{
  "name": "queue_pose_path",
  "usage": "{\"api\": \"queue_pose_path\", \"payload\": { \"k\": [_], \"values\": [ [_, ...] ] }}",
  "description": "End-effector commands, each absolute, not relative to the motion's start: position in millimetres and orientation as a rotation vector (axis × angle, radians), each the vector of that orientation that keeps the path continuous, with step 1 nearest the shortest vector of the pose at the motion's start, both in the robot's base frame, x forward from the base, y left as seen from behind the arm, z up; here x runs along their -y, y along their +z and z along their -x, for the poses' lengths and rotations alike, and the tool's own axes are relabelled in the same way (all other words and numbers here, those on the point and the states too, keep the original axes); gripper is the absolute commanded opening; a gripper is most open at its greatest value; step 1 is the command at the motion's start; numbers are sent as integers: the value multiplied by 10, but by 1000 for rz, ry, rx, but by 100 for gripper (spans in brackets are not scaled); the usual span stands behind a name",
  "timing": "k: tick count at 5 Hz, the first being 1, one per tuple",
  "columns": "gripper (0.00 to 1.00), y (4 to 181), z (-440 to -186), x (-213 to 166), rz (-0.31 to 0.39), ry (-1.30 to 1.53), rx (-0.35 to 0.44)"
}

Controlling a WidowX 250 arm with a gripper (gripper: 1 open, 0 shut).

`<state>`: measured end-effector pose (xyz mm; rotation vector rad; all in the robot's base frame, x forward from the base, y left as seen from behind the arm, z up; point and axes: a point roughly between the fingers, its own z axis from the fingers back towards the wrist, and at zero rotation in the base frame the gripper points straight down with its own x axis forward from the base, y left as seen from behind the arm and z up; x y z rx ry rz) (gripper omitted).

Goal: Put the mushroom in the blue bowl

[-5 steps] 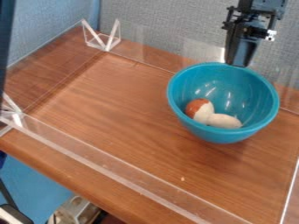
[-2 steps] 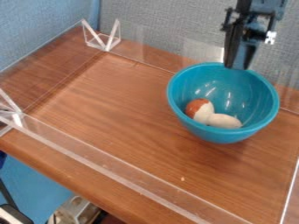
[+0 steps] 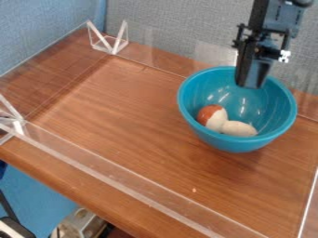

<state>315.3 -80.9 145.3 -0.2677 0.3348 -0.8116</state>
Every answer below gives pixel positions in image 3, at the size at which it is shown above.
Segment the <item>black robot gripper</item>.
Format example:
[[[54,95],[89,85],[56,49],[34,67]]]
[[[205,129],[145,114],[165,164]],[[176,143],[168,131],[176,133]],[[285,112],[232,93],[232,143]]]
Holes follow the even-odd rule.
[[[289,41],[311,6],[312,0],[253,0],[248,23],[237,26],[233,40],[237,86],[261,88],[273,60],[288,62]]]

